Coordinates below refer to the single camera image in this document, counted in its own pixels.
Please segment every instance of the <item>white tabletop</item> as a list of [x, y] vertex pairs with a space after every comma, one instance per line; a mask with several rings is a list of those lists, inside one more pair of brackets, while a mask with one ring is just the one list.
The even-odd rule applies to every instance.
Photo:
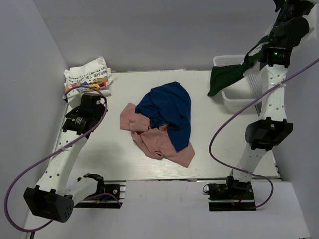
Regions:
[[[207, 96], [209, 71], [164, 71], [115, 73], [113, 95], [108, 97], [109, 111], [91, 134], [72, 169], [70, 179], [97, 173], [105, 180], [203, 179], [225, 178], [230, 169], [214, 161], [208, 145], [217, 129], [231, 117], [224, 105]], [[148, 158], [132, 141], [131, 133], [120, 130], [120, 113], [127, 103], [138, 104], [151, 88], [178, 81], [191, 100], [191, 137], [195, 157], [184, 168], [168, 159]], [[246, 126], [258, 119], [254, 107], [238, 116], [217, 137], [215, 155], [236, 165], [245, 147]], [[269, 152], [256, 169], [257, 174], [276, 177], [273, 155]]]

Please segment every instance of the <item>dark green cloth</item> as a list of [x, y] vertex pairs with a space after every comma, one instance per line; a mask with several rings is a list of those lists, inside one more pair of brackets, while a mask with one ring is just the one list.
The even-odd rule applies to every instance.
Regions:
[[244, 62], [241, 65], [214, 66], [210, 75], [210, 91], [208, 96], [215, 96], [222, 89], [241, 80], [244, 77], [244, 72], [253, 67], [259, 57], [259, 53], [253, 56], [249, 56], [249, 53], [261, 43], [268, 41], [268, 36], [264, 36], [257, 45], [246, 54]]

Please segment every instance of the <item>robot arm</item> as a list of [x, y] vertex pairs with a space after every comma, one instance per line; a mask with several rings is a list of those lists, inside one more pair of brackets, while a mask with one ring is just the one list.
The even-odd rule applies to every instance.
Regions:
[[[84, 94], [80, 97], [77, 91], [72, 94], [68, 95], [68, 100], [74, 108], [66, 115], [58, 145], [65, 145], [90, 130], [105, 110], [101, 96]], [[76, 204], [92, 194], [104, 192], [104, 179], [96, 174], [86, 174], [66, 188], [75, 160], [88, 137], [53, 157], [36, 186], [25, 190], [23, 197], [33, 215], [64, 223], [70, 218]]]
[[[310, 30], [309, 23], [303, 16], [308, 15], [317, 2], [318, 0], [275, 0], [276, 11], [280, 12], [269, 34], [269, 43], [262, 46], [258, 59], [263, 93], [285, 79], [293, 47], [298, 46]], [[261, 158], [293, 131], [293, 124], [287, 122], [284, 94], [284, 87], [279, 87], [266, 95], [262, 100], [258, 121], [246, 128], [246, 147], [236, 167], [250, 174], [232, 170], [226, 178], [226, 184], [208, 185], [204, 191], [209, 194], [210, 200], [218, 202], [254, 199], [251, 173], [255, 171]]]

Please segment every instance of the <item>blue cloth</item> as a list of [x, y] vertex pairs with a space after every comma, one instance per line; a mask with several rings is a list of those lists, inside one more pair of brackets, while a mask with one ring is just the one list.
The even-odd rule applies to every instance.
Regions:
[[135, 113], [150, 118], [151, 128], [168, 123], [168, 136], [178, 152], [189, 144], [190, 106], [188, 92], [180, 83], [172, 82], [151, 89], [136, 106]]

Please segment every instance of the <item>pink cloth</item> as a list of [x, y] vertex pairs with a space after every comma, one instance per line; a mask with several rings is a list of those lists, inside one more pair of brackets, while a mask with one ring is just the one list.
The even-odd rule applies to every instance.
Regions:
[[159, 128], [150, 128], [150, 119], [142, 114], [135, 113], [135, 105], [128, 103], [120, 115], [120, 129], [130, 130], [132, 139], [147, 157], [167, 159], [188, 167], [195, 156], [195, 151], [189, 143], [188, 147], [176, 152], [168, 133], [167, 124]]

